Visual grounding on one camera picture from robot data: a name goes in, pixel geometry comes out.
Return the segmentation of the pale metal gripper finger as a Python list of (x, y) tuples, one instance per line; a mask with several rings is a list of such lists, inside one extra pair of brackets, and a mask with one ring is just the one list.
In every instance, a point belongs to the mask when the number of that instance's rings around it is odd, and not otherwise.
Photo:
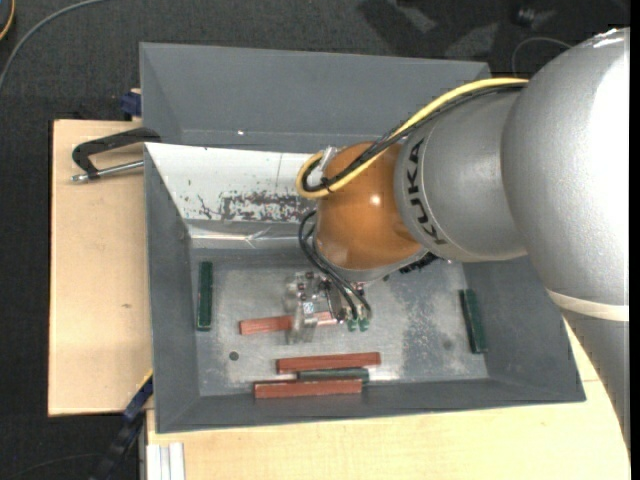
[(306, 295), (306, 279), (304, 276), (293, 275), (286, 280), (283, 295), (283, 307), (286, 314), (294, 314), (301, 297)]
[(293, 313), (291, 328), (287, 332), (288, 344), (310, 343), (319, 318), (314, 304), (301, 304)]

